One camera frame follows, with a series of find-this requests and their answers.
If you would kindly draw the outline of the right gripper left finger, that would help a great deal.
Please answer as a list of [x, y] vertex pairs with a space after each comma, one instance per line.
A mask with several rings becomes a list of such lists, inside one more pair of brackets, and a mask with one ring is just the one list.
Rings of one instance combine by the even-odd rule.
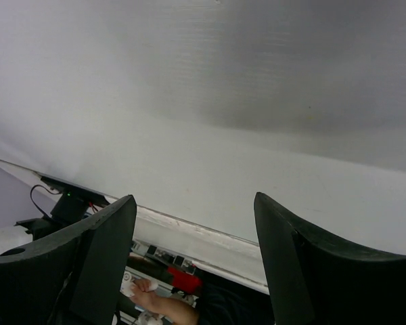
[[137, 205], [98, 213], [0, 255], [0, 324], [111, 324]]

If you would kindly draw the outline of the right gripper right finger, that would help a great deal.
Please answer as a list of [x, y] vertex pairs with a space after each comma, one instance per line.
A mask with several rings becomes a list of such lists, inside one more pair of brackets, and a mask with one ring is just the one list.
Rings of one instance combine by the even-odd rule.
[[254, 218], [277, 324], [406, 324], [406, 255], [339, 237], [261, 192]]

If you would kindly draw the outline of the operator hand in background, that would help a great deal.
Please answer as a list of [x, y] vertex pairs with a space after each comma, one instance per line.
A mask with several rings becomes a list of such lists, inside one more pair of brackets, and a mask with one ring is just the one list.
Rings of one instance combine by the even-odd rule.
[[165, 314], [164, 298], [158, 296], [150, 287], [150, 280], [134, 280], [131, 285], [133, 291], [132, 302], [150, 312]]

